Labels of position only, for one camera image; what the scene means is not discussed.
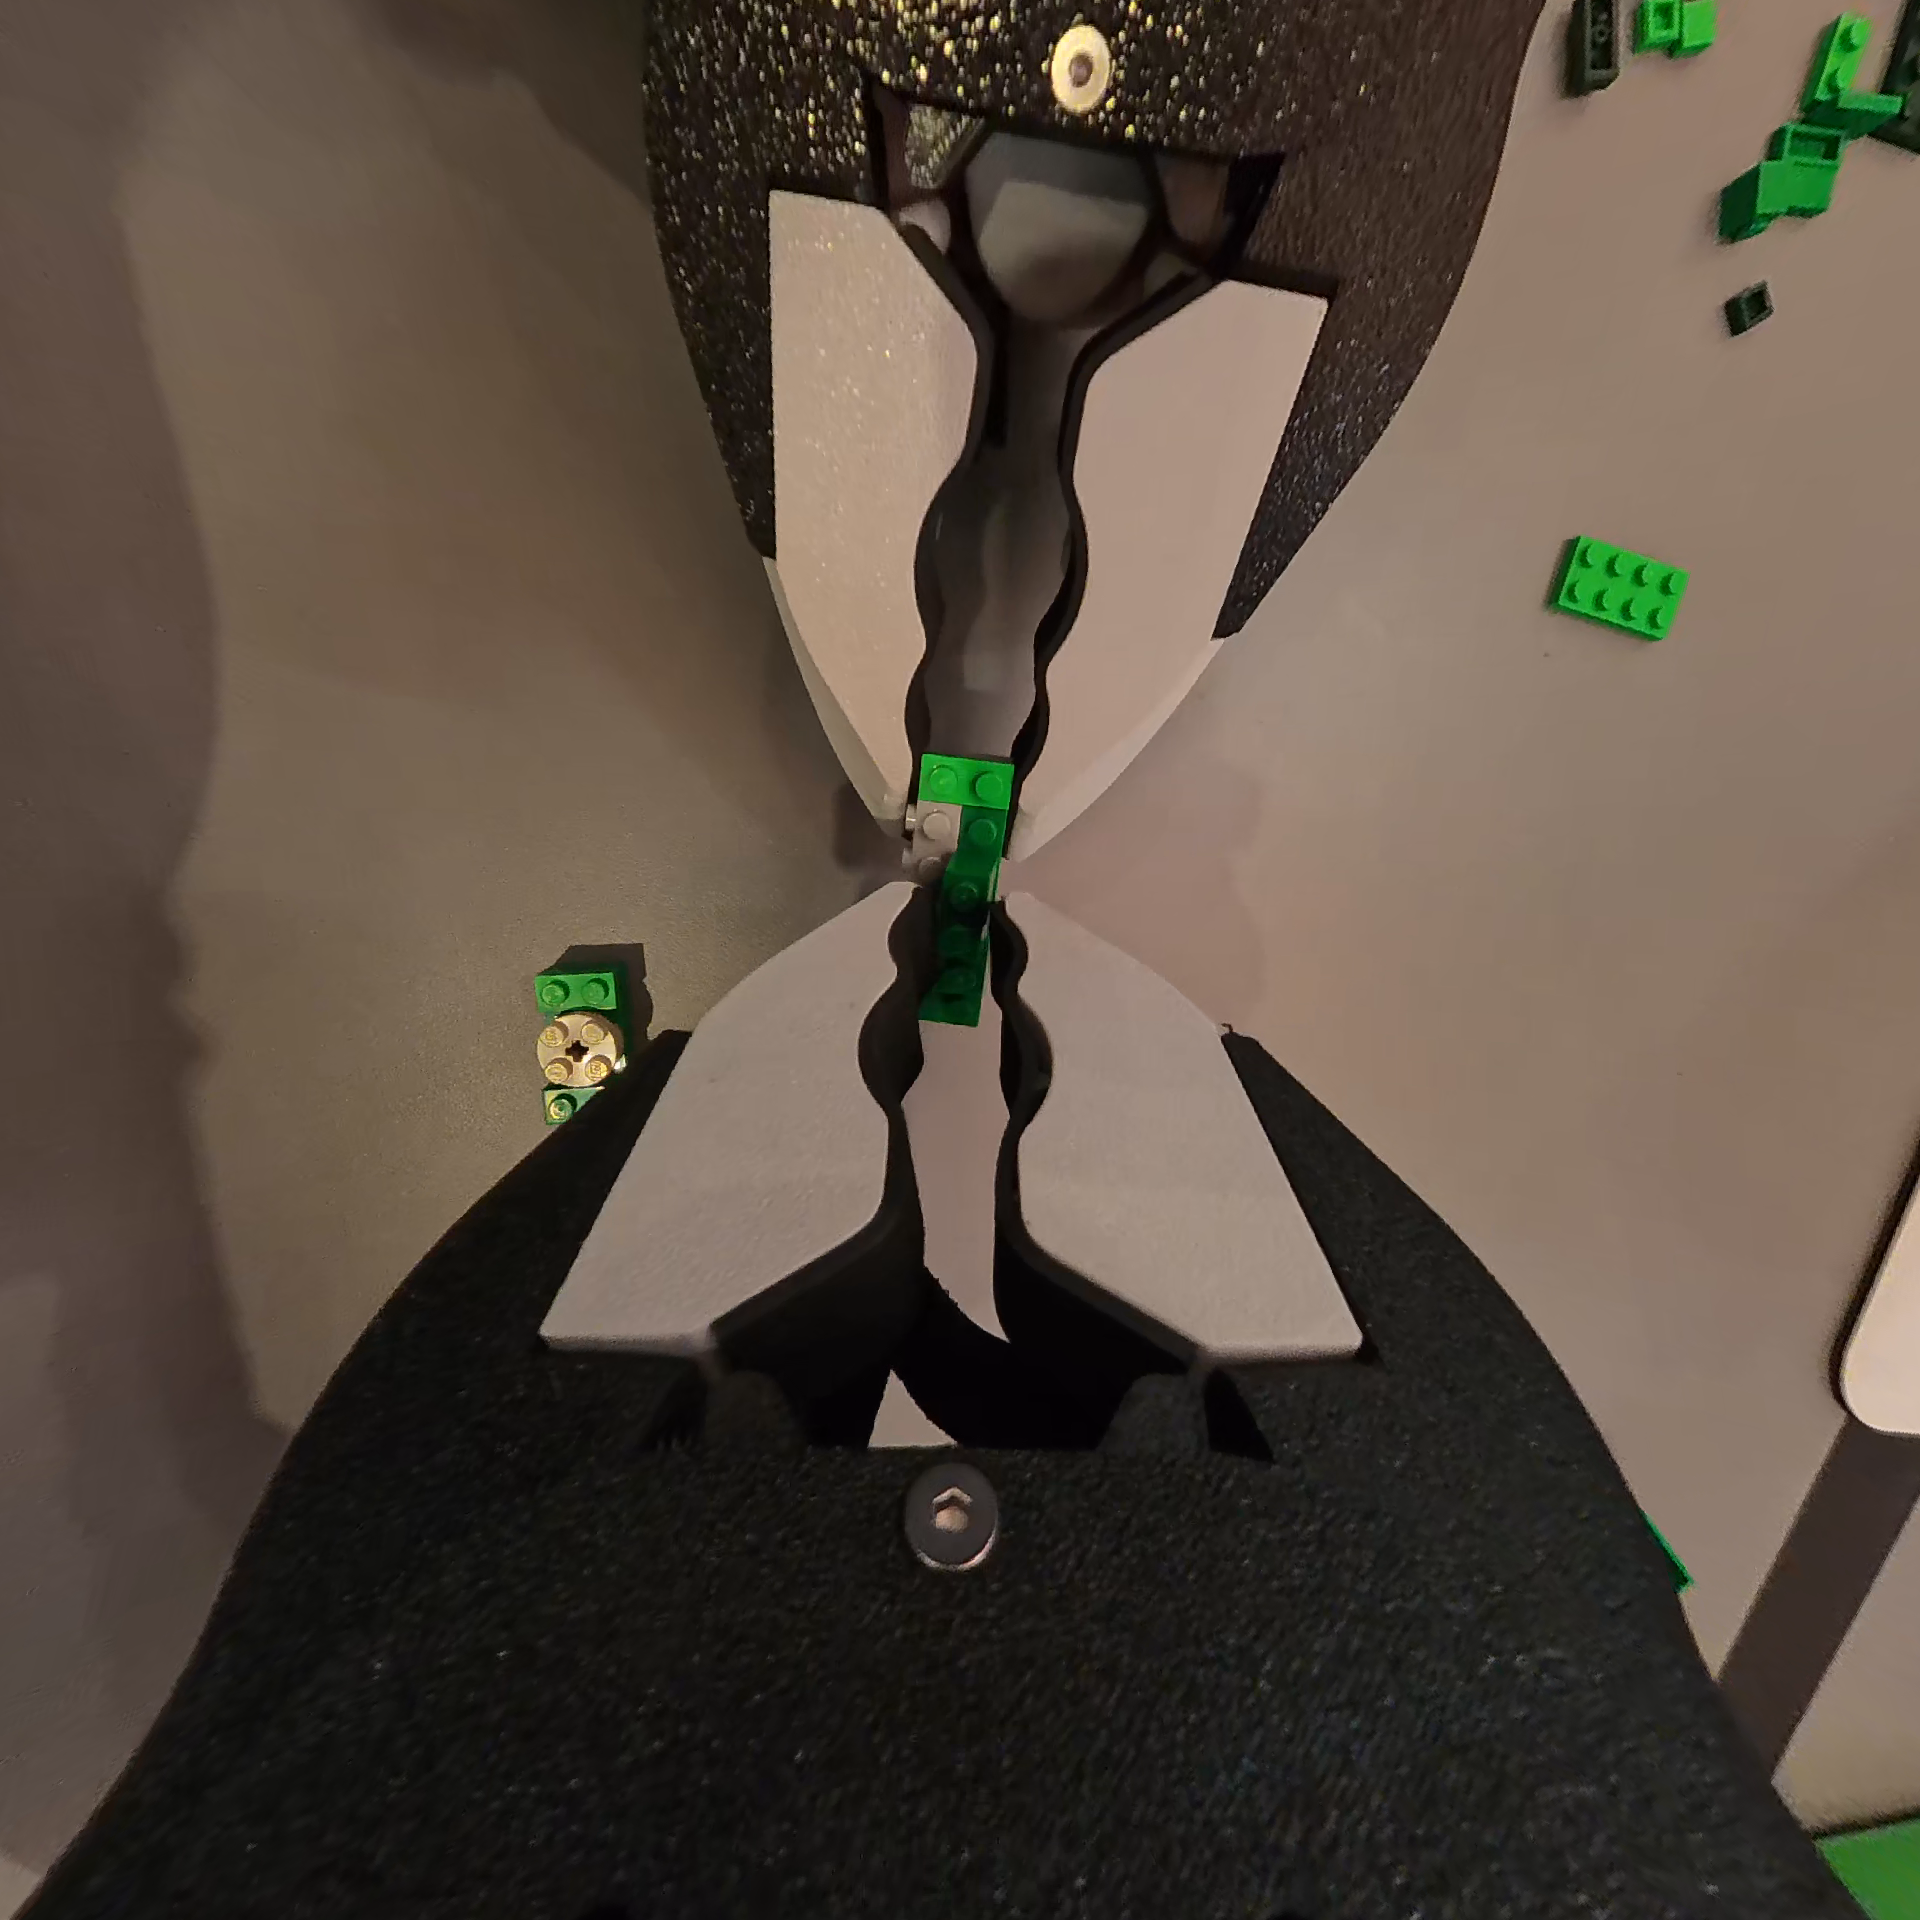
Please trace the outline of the green angled brick piece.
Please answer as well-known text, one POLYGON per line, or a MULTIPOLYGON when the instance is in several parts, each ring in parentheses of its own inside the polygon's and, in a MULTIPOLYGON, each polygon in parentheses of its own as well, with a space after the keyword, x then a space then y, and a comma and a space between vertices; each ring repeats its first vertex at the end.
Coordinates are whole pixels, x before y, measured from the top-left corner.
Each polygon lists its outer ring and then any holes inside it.
POLYGON ((1860 87, 1875 23, 1859 12, 1837 14, 1816 40, 1797 124, 1842 143, 1889 128, 1907 112, 1901 91, 1860 87))

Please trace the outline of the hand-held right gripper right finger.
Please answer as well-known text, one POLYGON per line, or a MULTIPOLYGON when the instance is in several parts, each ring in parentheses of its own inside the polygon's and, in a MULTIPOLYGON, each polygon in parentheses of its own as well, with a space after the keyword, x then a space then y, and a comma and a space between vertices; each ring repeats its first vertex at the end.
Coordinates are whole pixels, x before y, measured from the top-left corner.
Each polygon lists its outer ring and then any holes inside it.
POLYGON ((1360 1326, 1221 1024, 1034 895, 1016 1013, 1047 1089, 1016 1144, 1018 1223, 1098 1309, 1180 1360, 1335 1360, 1360 1326))

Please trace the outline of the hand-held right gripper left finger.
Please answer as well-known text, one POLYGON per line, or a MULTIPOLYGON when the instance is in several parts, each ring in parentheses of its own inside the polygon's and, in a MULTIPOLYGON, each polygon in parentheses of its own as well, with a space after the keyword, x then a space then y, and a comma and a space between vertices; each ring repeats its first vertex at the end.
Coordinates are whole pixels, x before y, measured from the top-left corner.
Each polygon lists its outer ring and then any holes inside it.
POLYGON ((898 1095, 859 1039, 900 982, 893 880, 748 974, 693 1028, 541 1320, 551 1349, 715 1357, 880 1221, 898 1095))

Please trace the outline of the green two-by-four brick plate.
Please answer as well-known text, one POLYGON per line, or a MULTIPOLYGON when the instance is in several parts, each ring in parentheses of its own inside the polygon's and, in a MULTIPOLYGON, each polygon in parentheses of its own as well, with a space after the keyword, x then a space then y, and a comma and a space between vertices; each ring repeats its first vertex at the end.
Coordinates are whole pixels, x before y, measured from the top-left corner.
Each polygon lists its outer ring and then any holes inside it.
POLYGON ((1589 535, 1568 540, 1548 611, 1657 641, 1673 631, 1689 590, 1685 567, 1589 535))

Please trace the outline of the green and grey brick strip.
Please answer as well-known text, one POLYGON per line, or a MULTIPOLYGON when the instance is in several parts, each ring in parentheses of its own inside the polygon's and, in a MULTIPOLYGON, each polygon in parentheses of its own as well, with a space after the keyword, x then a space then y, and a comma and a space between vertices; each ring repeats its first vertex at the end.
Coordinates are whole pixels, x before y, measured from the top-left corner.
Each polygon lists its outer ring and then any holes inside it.
POLYGON ((1010 759, 947 751, 919 759, 906 864, 933 895, 933 979, 919 1008, 928 1024, 978 1024, 1016 792, 1010 759))

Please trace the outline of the green hollow cube brick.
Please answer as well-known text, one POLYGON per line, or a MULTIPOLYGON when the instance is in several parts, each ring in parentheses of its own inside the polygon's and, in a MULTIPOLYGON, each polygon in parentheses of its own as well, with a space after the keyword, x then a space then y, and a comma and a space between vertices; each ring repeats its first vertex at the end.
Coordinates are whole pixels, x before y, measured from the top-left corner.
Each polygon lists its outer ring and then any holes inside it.
POLYGON ((1761 235, 1779 219, 1816 219, 1834 205, 1847 135, 1809 121, 1779 126, 1762 159, 1720 193, 1724 245, 1761 235))

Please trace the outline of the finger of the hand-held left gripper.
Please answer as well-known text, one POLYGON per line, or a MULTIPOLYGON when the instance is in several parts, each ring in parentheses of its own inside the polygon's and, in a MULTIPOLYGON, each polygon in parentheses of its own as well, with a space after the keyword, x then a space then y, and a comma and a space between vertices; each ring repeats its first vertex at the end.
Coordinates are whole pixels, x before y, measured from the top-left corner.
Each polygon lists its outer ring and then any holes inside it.
POLYGON ((771 197, 775 555, 765 575, 821 727, 900 832, 909 695, 939 623, 938 504, 976 452, 987 321, 948 253, 888 209, 771 197))
POLYGON ((1319 295, 1196 279, 1088 349, 1065 423, 1075 568, 1037 644, 1018 860, 1095 804, 1208 672, 1327 316, 1319 295))

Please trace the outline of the white rounded panel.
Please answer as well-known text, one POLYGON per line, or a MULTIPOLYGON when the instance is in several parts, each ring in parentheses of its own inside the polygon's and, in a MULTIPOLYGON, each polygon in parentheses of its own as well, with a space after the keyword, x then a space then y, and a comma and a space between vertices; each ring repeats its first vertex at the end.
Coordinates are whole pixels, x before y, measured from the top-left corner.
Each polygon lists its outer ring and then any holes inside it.
POLYGON ((1877 1244, 1836 1360, 1841 1405, 1865 1428, 1917 1438, 1917 1181, 1877 1244))

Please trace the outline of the green bricks with tan round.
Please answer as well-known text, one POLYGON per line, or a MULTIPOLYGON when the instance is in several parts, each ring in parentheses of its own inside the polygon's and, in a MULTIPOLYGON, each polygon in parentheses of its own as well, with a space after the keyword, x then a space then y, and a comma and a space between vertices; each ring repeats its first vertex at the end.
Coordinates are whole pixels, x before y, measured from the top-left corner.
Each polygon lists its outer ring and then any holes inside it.
POLYGON ((535 974, 541 1118, 562 1127, 645 1049, 655 1001, 641 943, 575 943, 535 974))

